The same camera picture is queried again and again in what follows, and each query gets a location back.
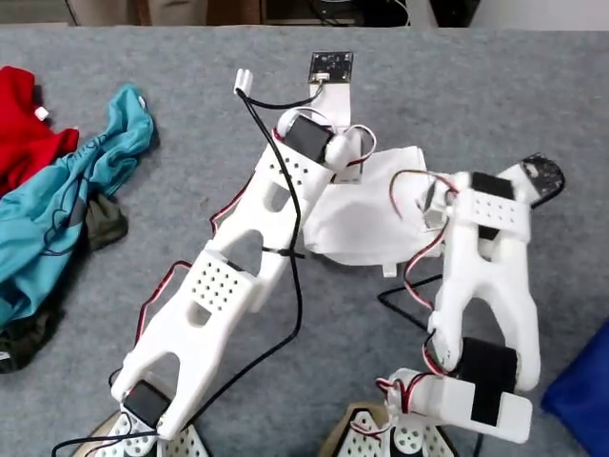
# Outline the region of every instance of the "black cable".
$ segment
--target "black cable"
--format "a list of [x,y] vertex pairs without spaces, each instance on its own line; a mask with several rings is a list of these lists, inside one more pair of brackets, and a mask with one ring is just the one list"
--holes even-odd
[[108,377],[108,387],[112,388],[112,385],[114,384],[114,381],[112,380],[112,378],[114,377],[114,375],[116,373],[118,373],[120,370],[122,369],[122,367],[115,369]]
[[207,411],[207,409],[211,405],[213,405],[213,403],[216,400],[218,400],[218,398],[220,398],[220,396],[222,396],[223,393],[225,393],[227,390],[229,390],[237,381],[239,381],[241,378],[243,378],[251,369],[256,367],[258,364],[262,363],[262,361],[264,361],[266,358],[270,357],[275,352],[277,352],[279,349],[281,349],[285,345],[287,345],[294,338],[296,338],[296,336],[298,335],[298,333],[301,330],[301,325],[303,322],[303,292],[301,291],[301,282],[300,282],[300,278],[298,275],[298,267],[296,265],[296,253],[294,250],[296,247],[296,240],[298,238],[298,232],[300,231],[301,217],[302,217],[301,207],[298,202],[298,194],[296,193],[296,189],[294,189],[292,180],[289,177],[289,171],[287,169],[287,166],[285,165],[284,158],[282,157],[282,154],[277,149],[277,145],[275,145],[275,142],[274,142],[273,138],[271,137],[268,129],[266,128],[265,123],[260,118],[260,116],[256,112],[256,109],[254,109],[254,107],[252,106],[248,97],[244,94],[244,92],[240,89],[237,89],[236,91],[237,91],[237,95],[239,95],[239,97],[243,100],[244,104],[246,105],[246,108],[249,111],[249,114],[251,115],[251,117],[254,119],[254,122],[256,123],[256,125],[258,126],[258,128],[260,129],[262,134],[265,136],[266,141],[273,149],[275,157],[277,158],[277,162],[279,163],[279,168],[281,169],[283,176],[285,178],[285,181],[287,182],[287,188],[289,190],[290,198],[292,200],[292,203],[294,204],[294,211],[296,212],[296,219],[294,221],[294,229],[292,230],[292,238],[290,239],[290,242],[289,242],[289,248],[287,251],[287,255],[289,257],[289,263],[292,268],[294,289],[296,291],[296,307],[297,307],[296,323],[294,324],[294,329],[292,330],[292,332],[288,336],[286,336],[281,342],[279,342],[277,345],[273,346],[271,349],[267,350],[264,354],[260,355],[259,357],[257,357],[253,361],[251,361],[249,364],[247,364],[237,374],[235,374],[232,378],[230,378],[228,380],[228,382],[226,382],[222,387],[220,387],[211,397],[209,397],[209,399],[190,418],[190,420],[185,425],[185,428],[194,424],[197,421],[197,419],[199,419]]
[[[119,420],[120,420],[120,418],[121,418],[121,417],[123,417],[123,415],[125,415],[125,417],[127,417],[127,421],[129,422],[129,430],[128,430],[128,433],[131,433],[131,431],[133,430],[133,423],[131,422],[131,418],[129,417],[129,415],[128,415],[127,413],[125,413],[125,412],[124,412],[123,414],[121,414],[121,415],[119,416]],[[93,449],[91,449],[89,452],[87,452],[87,453],[85,454],[85,457],[91,457],[91,456],[92,456],[92,455],[93,455],[95,452],[97,452],[99,449],[103,449],[103,448],[105,448],[105,447],[111,447],[111,446],[114,446],[114,445],[116,445],[117,443],[120,443],[120,442],[121,442],[121,440],[113,440],[113,441],[111,441],[110,443],[106,443],[106,444],[104,444],[104,445],[100,445],[100,446],[98,446],[98,447],[94,447]]]
[[330,20],[327,17],[325,17],[317,9],[317,7],[315,6],[315,0],[306,0],[306,3],[308,4],[309,9],[315,15],[315,17],[317,17],[320,21],[322,21],[323,24],[327,24],[328,26],[331,26],[331,27],[349,27],[348,24],[341,24],[334,18],[330,18],[330,19],[332,19],[332,21],[334,21],[334,22],[330,22]]
[[305,98],[304,100],[300,100],[298,102],[285,103],[283,105],[274,105],[271,103],[261,102],[260,100],[256,100],[256,99],[250,98],[250,97],[247,97],[247,100],[249,101],[249,103],[251,103],[252,105],[259,107],[259,108],[292,109],[292,108],[302,107],[304,105],[308,105],[309,103],[311,103],[313,100],[315,100],[317,97],[319,97],[322,94],[323,88],[324,88],[324,83],[320,82],[320,86],[317,88],[317,90],[315,91],[315,94],[313,94],[313,96]]
[[64,0],[64,3],[66,4],[66,8],[68,9],[69,17],[72,19],[72,22],[75,26],[79,26],[80,24],[78,24],[78,21],[76,20],[76,14],[74,13],[74,9],[72,8],[69,0]]
[[[425,284],[433,283],[434,281],[438,281],[440,279],[442,279],[442,275],[436,274],[435,276],[431,276],[429,278],[419,281],[418,283],[413,284],[412,288],[419,288],[421,286],[424,286]],[[387,300],[387,297],[389,295],[393,295],[394,293],[398,293],[403,290],[406,290],[406,288],[404,286],[402,286],[400,288],[391,288],[389,290],[385,290],[384,292],[381,292],[379,295],[377,295],[377,300],[379,300],[379,302],[381,302],[381,304],[384,307],[389,308],[392,311],[400,314],[403,318],[409,320],[412,324],[414,324],[415,326],[417,326],[418,328],[420,328],[422,331],[424,331],[426,333],[427,326],[423,322],[421,322],[419,319],[414,317],[409,312],[406,312],[403,309],[398,308],[396,305],[394,305],[389,300]]]
[[474,453],[472,454],[472,457],[480,457],[482,443],[484,443],[484,435],[482,433],[479,433],[478,438],[476,439],[476,446],[474,447]]
[[[157,433],[156,431],[139,431],[137,433],[126,433],[125,435],[114,435],[110,437],[110,439],[116,440],[116,443],[118,443],[123,440],[130,440],[131,438],[142,438],[144,436],[157,436]],[[98,443],[107,440],[107,436],[89,436],[87,438],[74,438],[73,440],[67,440],[63,443],[55,445],[55,447],[50,452],[50,457],[57,457],[57,451],[63,447],[82,445],[84,443]]]

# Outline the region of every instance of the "perforated plate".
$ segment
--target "perforated plate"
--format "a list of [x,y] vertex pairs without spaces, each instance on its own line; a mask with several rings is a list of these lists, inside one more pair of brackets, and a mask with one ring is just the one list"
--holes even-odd
[[[129,416],[132,423],[131,433],[140,431],[148,431],[149,427],[139,422],[133,416]],[[108,442],[111,442],[111,437],[129,433],[129,424],[127,414],[124,413],[114,424],[114,427],[108,434]],[[99,449],[91,457],[143,457],[147,456],[154,446],[155,439],[153,437],[144,436],[125,440],[115,445]],[[178,437],[170,443],[158,441],[156,455],[158,457],[209,457],[209,454],[199,438],[196,429],[193,426],[188,427]]]
[[[426,425],[422,416],[413,415],[410,416],[410,419],[406,421],[409,427],[405,427],[402,421],[402,426],[396,427],[393,432],[395,448],[399,452],[405,455],[421,455],[422,451],[423,457],[454,457],[456,455],[437,427]],[[354,420],[368,430],[379,428],[368,411],[357,412]],[[348,423],[347,427],[343,443],[338,452],[334,454],[335,457],[390,457],[390,446],[386,447],[387,453],[383,455],[383,446],[379,440],[368,438],[352,430]],[[390,433],[383,434],[382,438],[390,439]]]
[[530,208],[522,203],[472,191],[472,219],[480,226],[526,234]]
[[217,252],[203,250],[185,280],[192,298],[211,313],[229,310],[243,302],[255,279],[238,271]]
[[[354,420],[366,427],[368,430],[378,429],[374,423],[374,419],[368,411],[360,411],[355,415]],[[348,432],[346,433],[343,446],[336,454],[336,457],[381,457],[381,442],[374,438],[363,436],[355,430],[352,430],[349,424]]]
[[[317,201],[334,173],[283,143],[275,142],[275,144],[284,158],[285,166],[298,196],[305,200]],[[263,173],[279,186],[287,189],[287,183],[270,146],[266,147],[256,166],[256,171]]]

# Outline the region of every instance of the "white connector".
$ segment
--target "white connector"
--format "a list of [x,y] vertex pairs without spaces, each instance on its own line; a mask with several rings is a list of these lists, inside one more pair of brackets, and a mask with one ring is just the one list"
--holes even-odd
[[238,69],[233,92],[235,93],[235,95],[237,95],[237,89],[240,89],[246,96],[249,96],[249,94],[251,93],[251,85],[253,82],[254,75],[251,71]]

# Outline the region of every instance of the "teal cloth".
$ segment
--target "teal cloth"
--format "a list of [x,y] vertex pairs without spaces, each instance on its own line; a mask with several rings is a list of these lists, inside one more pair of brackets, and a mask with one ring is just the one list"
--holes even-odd
[[78,242],[88,196],[112,195],[154,135],[132,85],[108,106],[108,127],[0,199],[0,330],[31,316],[54,287]]

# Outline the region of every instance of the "cloth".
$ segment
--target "cloth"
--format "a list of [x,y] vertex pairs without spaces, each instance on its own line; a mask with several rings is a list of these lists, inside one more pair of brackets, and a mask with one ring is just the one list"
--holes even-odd
[[57,309],[48,308],[11,322],[0,334],[0,373],[27,365],[49,338],[59,314]]
[[121,208],[101,193],[89,197],[85,224],[90,250],[114,243],[127,235],[128,231],[127,217]]
[[0,197],[78,145],[78,130],[53,133],[41,120],[47,113],[35,98],[33,74],[0,70]]
[[547,389],[541,406],[593,457],[609,455],[609,320]]
[[[422,150],[376,152],[365,162],[360,184],[328,186],[304,225],[305,247],[344,265],[395,268],[431,243],[437,232],[427,229],[415,202],[432,181],[408,173],[396,180],[401,219],[389,200],[389,183],[401,169],[425,169]],[[437,254],[433,249],[428,255]]]
[[76,245],[88,195],[112,195],[137,166],[154,123],[134,86],[108,108],[108,127],[0,200],[0,329],[31,316],[52,290]]

